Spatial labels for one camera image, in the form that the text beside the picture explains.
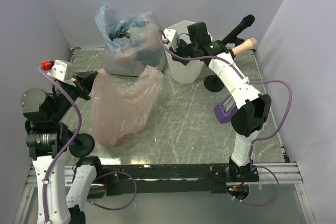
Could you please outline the pink plastic trash bag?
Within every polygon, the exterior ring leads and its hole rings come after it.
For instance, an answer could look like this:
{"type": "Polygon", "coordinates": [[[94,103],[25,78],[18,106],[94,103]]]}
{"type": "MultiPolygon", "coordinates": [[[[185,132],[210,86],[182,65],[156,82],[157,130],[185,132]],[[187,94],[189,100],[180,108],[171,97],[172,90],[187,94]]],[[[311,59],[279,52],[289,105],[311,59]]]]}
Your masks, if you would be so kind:
{"type": "Polygon", "coordinates": [[[92,133],[103,146],[143,129],[161,91],[163,73],[146,66],[133,85],[123,87],[101,69],[92,87],[92,133]]]}

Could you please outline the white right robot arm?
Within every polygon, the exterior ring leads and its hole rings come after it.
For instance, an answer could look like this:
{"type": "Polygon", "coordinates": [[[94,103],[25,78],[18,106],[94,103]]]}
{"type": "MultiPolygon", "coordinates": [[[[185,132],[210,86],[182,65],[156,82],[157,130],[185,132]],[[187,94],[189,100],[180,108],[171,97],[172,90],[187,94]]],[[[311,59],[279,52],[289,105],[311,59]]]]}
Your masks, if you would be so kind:
{"type": "Polygon", "coordinates": [[[241,22],[223,40],[213,41],[204,22],[188,26],[190,43],[179,40],[177,31],[166,28],[162,34],[162,43],[172,59],[187,65],[190,61],[202,61],[215,73],[223,86],[229,91],[235,102],[236,113],[230,122],[236,132],[236,139],[230,161],[234,163],[229,168],[229,175],[235,181],[241,181],[247,176],[246,165],[251,162],[253,145],[259,131],[267,121],[271,105],[271,97],[261,94],[252,86],[249,78],[237,67],[234,58],[246,50],[252,50],[258,42],[255,38],[242,41],[232,49],[226,47],[236,39],[240,31],[247,25],[241,22]]]}

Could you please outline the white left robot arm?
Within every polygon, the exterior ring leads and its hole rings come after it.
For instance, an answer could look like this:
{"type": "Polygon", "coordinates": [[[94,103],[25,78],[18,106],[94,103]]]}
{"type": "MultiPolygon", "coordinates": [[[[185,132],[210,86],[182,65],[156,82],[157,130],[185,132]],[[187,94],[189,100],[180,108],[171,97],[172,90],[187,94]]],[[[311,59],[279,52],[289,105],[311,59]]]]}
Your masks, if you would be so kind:
{"type": "Polygon", "coordinates": [[[90,100],[96,71],[75,73],[72,84],[57,81],[63,92],[31,88],[21,97],[26,118],[26,144],[38,189],[38,223],[85,223],[85,202],[92,183],[103,179],[99,157],[87,133],[71,131],[61,122],[78,98],[90,100]]]}

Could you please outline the white plastic trash bin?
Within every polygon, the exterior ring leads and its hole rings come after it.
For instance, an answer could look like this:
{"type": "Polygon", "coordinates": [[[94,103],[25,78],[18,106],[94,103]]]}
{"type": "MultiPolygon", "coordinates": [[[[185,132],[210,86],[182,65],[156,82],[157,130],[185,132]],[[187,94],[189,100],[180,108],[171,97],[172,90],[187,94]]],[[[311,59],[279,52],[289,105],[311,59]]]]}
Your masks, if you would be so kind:
{"type": "MultiPolygon", "coordinates": [[[[190,39],[187,30],[187,26],[194,24],[194,22],[184,20],[179,23],[176,23],[168,28],[175,29],[178,33],[177,39],[183,39],[187,43],[190,43],[190,39]]],[[[164,44],[167,49],[170,49],[172,47],[170,44],[164,44]]],[[[171,76],[172,78],[177,81],[180,84],[190,84],[193,83],[198,76],[200,75],[201,69],[204,65],[203,61],[197,60],[197,61],[189,61],[187,65],[183,65],[181,62],[174,60],[174,57],[172,57],[168,52],[165,51],[166,58],[167,58],[167,64],[169,66],[171,76]]]]}

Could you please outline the black round microphone stand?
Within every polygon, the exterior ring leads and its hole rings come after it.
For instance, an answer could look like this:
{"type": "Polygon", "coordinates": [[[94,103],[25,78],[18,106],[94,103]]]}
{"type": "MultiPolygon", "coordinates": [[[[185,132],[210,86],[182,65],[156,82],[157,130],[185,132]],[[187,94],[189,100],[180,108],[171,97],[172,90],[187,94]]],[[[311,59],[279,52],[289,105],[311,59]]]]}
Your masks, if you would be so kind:
{"type": "Polygon", "coordinates": [[[224,84],[217,75],[209,75],[204,80],[204,86],[208,91],[219,92],[223,89],[224,84]]]}

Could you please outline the large blue plastic bag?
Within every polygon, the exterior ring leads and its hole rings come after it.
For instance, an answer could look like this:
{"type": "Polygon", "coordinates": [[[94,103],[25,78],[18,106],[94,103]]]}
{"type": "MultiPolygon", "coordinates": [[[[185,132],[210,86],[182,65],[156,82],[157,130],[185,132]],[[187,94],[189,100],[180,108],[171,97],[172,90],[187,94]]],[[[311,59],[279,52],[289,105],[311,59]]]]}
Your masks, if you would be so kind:
{"type": "Polygon", "coordinates": [[[111,41],[109,29],[118,21],[112,8],[107,4],[95,14],[95,22],[104,40],[103,68],[109,74],[138,77],[146,66],[161,71],[165,64],[163,47],[158,40],[159,27],[152,12],[145,12],[123,19],[143,21],[144,26],[130,29],[131,37],[111,41]]]}

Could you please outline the beige microphone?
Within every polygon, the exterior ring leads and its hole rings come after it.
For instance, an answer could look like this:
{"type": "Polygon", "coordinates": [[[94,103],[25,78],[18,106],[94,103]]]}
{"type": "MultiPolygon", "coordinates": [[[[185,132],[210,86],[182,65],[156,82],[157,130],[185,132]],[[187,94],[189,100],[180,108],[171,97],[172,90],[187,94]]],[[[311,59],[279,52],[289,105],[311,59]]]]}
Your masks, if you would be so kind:
{"type": "Polygon", "coordinates": [[[242,44],[232,48],[233,55],[236,56],[244,51],[253,50],[258,46],[256,38],[250,38],[245,40],[242,44]]]}

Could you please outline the crumpled blue plastic bag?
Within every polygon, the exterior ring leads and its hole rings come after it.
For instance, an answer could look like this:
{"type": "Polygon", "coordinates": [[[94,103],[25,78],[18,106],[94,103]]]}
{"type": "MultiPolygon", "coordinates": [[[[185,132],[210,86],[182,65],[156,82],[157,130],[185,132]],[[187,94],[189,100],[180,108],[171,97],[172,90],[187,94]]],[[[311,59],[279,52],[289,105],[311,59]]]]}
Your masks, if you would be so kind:
{"type": "Polygon", "coordinates": [[[110,27],[108,37],[111,41],[123,37],[129,39],[131,37],[130,29],[142,26],[144,26],[143,21],[136,19],[122,19],[110,27]]]}

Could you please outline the black microphone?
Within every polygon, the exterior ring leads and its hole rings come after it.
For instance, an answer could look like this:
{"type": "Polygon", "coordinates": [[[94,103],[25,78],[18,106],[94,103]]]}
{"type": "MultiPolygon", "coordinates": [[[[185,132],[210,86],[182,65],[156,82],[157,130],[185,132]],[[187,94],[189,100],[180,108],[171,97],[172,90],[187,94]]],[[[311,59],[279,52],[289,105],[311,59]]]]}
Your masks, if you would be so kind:
{"type": "Polygon", "coordinates": [[[250,27],[254,23],[254,21],[254,15],[249,14],[245,16],[242,21],[222,40],[223,44],[235,44],[235,46],[242,44],[245,40],[238,38],[238,35],[245,29],[250,27]]]}

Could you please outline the purple box stand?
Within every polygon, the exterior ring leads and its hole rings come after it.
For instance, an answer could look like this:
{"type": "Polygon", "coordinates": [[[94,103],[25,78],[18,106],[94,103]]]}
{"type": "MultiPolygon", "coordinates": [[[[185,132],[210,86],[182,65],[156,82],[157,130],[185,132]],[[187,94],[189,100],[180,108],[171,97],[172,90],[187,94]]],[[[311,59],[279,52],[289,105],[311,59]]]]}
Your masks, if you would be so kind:
{"type": "Polygon", "coordinates": [[[238,108],[231,95],[214,107],[215,115],[221,124],[230,122],[237,111],[238,108]]]}

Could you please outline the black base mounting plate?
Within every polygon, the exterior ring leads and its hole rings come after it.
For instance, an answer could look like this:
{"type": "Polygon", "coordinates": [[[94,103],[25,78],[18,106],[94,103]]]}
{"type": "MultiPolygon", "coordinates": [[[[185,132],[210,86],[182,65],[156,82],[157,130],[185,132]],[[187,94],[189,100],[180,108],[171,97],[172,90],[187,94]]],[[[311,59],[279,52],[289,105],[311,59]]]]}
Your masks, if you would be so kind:
{"type": "Polygon", "coordinates": [[[98,180],[107,186],[107,195],[141,193],[227,193],[227,186],[258,182],[258,172],[249,167],[236,168],[229,163],[103,165],[98,180]]]}

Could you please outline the aluminium rail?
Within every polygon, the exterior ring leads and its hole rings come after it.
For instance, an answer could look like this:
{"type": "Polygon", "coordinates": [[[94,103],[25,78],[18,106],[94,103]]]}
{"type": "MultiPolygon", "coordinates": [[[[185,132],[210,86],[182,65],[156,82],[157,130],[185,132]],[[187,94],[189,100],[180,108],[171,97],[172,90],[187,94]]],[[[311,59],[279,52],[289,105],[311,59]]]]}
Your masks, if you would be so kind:
{"type": "Polygon", "coordinates": [[[229,178],[229,169],[224,164],[179,164],[179,165],[104,165],[107,173],[119,170],[131,175],[135,180],[144,182],[158,181],[193,181],[210,179],[215,182],[225,182],[228,185],[239,184],[244,178],[249,183],[261,184],[299,184],[302,177],[295,163],[265,163],[265,168],[257,164],[257,169],[251,175],[229,178]]]}

